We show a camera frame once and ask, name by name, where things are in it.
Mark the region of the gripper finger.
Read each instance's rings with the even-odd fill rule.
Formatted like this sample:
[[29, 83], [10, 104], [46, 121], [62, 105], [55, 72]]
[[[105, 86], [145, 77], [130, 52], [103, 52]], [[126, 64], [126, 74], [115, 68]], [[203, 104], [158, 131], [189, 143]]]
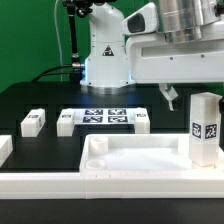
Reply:
[[224, 116], [224, 96], [219, 100], [219, 112]]
[[179, 97], [173, 85], [169, 83], [160, 83], [159, 90], [168, 101], [169, 109], [171, 111], [177, 111]]

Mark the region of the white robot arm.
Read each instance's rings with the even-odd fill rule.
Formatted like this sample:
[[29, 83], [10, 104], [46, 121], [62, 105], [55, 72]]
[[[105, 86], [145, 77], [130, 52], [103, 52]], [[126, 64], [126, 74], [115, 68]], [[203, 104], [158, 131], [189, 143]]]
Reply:
[[154, 84], [177, 108], [175, 83], [224, 82], [224, 3], [155, 0], [128, 17], [104, 3], [89, 16], [83, 87], [101, 94]]

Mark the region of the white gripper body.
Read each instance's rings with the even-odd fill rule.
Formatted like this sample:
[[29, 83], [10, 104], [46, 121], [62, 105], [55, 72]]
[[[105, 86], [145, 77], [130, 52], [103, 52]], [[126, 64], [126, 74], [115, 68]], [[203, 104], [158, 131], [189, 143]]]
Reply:
[[126, 44], [137, 83], [224, 82], [224, 24], [203, 27], [199, 41], [168, 44], [162, 34], [132, 36]]

